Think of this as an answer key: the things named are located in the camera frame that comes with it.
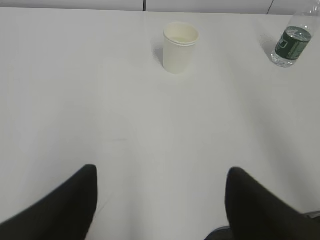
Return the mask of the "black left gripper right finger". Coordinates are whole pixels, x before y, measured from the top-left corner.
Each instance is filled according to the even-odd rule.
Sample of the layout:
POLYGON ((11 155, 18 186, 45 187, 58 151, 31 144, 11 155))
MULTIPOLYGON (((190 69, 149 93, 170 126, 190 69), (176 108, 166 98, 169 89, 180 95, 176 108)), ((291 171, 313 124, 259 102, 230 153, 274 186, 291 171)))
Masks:
POLYGON ((318 240, 320 224, 284 203, 240 167, 225 187, 225 210, 236 240, 318 240))

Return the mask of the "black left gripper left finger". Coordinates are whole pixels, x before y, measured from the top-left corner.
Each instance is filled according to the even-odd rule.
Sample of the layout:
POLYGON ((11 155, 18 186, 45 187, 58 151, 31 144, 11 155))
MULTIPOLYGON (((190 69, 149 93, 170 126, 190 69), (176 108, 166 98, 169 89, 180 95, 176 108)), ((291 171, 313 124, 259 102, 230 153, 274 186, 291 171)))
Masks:
POLYGON ((84 240, 98 204, 98 170, 86 164, 34 205, 0 224, 2 240, 84 240))

